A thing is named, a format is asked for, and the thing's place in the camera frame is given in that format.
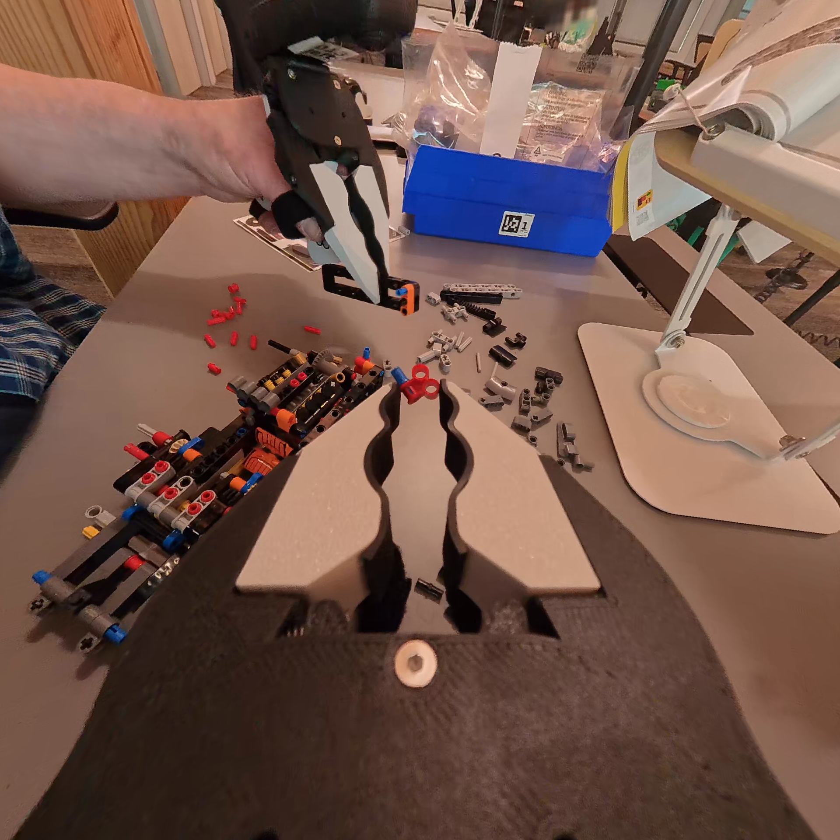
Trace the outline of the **person's dark navy garment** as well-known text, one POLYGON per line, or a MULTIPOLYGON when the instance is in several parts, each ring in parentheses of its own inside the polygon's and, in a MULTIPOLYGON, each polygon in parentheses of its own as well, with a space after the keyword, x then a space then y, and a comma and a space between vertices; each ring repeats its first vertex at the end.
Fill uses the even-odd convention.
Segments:
POLYGON ((39 401, 26 395, 1 393, 1 475, 13 464, 37 417, 39 401))

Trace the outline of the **group of red lego pins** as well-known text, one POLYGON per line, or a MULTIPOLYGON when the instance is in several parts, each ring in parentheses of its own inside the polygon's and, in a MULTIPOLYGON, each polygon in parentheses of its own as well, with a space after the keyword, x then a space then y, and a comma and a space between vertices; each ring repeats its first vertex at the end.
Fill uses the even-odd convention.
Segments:
POLYGON ((257 351, 260 345, 259 333, 245 323, 250 312, 249 300, 236 281, 226 285, 226 293, 227 298, 223 303, 212 307, 206 314, 203 321, 203 344, 211 352, 239 346, 257 351))

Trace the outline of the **clear plastic bags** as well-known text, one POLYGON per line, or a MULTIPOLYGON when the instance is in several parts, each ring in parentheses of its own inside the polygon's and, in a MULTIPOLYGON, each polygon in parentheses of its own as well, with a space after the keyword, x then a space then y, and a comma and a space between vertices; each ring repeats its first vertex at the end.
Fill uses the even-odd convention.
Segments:
POLYGON ((423 145, 606 172, 629 134, 627 95, 641 56, 570 45, 514 45, 453 24, 402 42, 404 91, 392 138, 410 162, 423 145))

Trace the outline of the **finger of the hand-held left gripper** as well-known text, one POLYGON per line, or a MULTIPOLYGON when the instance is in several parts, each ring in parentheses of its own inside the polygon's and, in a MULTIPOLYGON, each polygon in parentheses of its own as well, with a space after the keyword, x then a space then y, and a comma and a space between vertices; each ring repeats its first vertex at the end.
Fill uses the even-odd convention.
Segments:
POLYGON ((354 171, 354 225, 354 277, 362 289, 379 289, 391 273, 390 220, 375 168, 367 164, 354 171))
MULTIPOLYGON (((355 248, 358 231, 354 225, 355 170, 348 177, 342 178, 338 173, 338 165, 333 161, 310 164, 309 168, 332 218, 331 226, 323 230, 325 242, 340 257, 343 266, 356 282, 354 258, 358 255, 355 248)), ((378 289, 364 291, 374 303, 379 302, 378 289)))

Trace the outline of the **blue bin with square tag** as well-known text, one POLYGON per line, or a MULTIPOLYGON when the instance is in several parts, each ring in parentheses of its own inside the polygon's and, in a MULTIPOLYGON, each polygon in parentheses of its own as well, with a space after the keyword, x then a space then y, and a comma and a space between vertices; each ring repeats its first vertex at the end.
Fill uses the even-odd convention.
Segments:
POLYGON ((595 257, 613 234, 611 173, 420 146, 402 209, 421 235, 595 257))

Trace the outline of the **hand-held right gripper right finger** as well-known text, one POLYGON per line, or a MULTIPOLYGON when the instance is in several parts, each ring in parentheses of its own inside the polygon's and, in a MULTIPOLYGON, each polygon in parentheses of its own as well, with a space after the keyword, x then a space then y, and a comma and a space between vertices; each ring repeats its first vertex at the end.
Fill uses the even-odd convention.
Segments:
POLYGON ((448 603, 487 613, 499 603, 589 596, 601 582, 539 451, 444 380, 439 418, 447 503, 442 579, 448 603))

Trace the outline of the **red lego connector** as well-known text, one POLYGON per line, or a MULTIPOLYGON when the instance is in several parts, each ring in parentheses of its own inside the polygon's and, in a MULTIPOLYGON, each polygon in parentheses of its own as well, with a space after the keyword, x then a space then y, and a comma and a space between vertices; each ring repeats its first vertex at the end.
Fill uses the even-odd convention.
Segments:
POLYGON ((438 397, 440 383, 431 377, 425 363, 415 364, 411 374, 406 376, 409 382, 399 389, 408 405, 418 403, 423 398, 434 400, 438 397))

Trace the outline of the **white book stand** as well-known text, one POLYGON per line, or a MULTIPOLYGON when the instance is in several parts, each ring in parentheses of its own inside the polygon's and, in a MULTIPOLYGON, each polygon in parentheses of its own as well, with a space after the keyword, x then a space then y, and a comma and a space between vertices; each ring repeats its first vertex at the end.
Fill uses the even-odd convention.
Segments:
POLYGON ((781 357, 758 328, 735 359, 688 330, 740 215, 838 256, 838 224, 818 222, 806 205, 827 210, 838 199, 838 170, 734 129, 716 138, 662 131, 654 148, 665 172, 721 202, 722 220, 665 327, 588 322, 578 330, 624 478, 674 515, 835 533, 838 369, 807 382, 813 368, 771 368, 781 357))

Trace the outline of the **multicoloured lego car assembly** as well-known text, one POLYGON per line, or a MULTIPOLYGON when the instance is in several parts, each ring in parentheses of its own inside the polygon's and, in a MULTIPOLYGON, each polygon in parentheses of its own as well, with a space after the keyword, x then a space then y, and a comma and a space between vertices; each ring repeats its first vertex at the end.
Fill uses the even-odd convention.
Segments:
POLYGON ((260 378, 240 375, 227 390, 238 411, 223 428, 196 436, 144 428, 125 450, 136 460, 113 483, 129 505, 116 517, 90 507, 87 542, 54 570, 33 574, 33 614, 65 610, 86 628, 78 649, 120 644, 182 557, 270 471, 326 433, 378 391, 392 372, 341 348, 299 350, 277 341, 282 359, 260 378))

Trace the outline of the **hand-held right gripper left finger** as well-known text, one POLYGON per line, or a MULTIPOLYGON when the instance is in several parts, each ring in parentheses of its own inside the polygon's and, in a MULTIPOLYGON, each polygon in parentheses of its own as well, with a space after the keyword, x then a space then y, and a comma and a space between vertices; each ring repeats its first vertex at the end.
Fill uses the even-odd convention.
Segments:
POLYGON ((385 599, 400 567, 384 491, 402 394, 382 387, 305 447, 238 574, 238 592, 333 601, 385 599))

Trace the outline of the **black lego frame orange end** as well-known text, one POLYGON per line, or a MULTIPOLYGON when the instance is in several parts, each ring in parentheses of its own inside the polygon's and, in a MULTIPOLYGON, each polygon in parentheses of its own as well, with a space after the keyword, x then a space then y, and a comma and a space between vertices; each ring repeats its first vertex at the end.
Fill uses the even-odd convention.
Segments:
POLYGON ((364 289, 352 281, 351 273, 344 266, 324 265, 321 267, 321 274, 325 291, 343 298, 394 310, 404 317, 414 314, 421 302, 419 285, 413 280, 404 280, 380 272, 378 277, 380 299, 379 302, 374 303, 364 289))

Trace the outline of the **long dark lego beam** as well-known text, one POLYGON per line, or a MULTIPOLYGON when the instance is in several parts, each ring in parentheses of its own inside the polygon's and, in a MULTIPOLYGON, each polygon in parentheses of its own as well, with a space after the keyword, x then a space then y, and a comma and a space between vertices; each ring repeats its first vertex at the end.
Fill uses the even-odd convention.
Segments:
POLYGON ((468 302, 498 305, 504 300, 520 299, 522 289, 510 284, 449 283, 443 286, 439 296, 451 305, 466 305, 468 302))

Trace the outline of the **lego instruction booklet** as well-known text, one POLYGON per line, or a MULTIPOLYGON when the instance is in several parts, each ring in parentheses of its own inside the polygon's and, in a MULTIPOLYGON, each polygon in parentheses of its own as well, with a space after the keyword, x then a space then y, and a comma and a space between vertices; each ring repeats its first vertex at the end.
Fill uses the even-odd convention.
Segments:
POLYGON ((838 242, 838 2, 758 2, 738 38, 627 142, 612 230, 639 238, 710 197, 838 242))

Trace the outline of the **person's left hand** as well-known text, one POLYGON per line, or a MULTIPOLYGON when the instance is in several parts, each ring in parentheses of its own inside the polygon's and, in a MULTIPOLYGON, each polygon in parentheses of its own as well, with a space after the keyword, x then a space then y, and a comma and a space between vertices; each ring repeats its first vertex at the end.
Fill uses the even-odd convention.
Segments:
POLYGON ((189 196, 226 203, 273 201, 289 190, 277 165, 262 97, 189 101, 187 106, 189 196))

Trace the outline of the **pile of grey lego pieces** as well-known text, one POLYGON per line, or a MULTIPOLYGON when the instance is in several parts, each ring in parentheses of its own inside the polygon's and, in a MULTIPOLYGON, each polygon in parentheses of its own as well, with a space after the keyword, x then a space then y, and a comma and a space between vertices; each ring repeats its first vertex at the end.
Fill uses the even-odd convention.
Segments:
POLYGON ((520 331, 509 332, 502 321, 499 309, 503 302, 510 300, 498 305, 469 302, 450 305, 442 301, 440 291, 429 291, 423 299, 428 306, 439 310, 447 327, 432 331, 427 339, 427 349, 417 356, 417 362, 436 363, 439 372, 448 375, 452 371, 454 357, 465 354, 474 342, 475 336, 469 333, 468 328, 480 329, 481 335, 489 339, 490 344, 483 350, 474 348, 476 374, 486 377, 479 384, 477 401, 492 412, 510 407, 513 411, 512 430, 536 447, 539 442, 537 432, 553 419, 550 402, 563 383, 562 373, 537 365, 533 369, 531 384, 512 384, 509 374, 526 349, 528 339, 520 331))

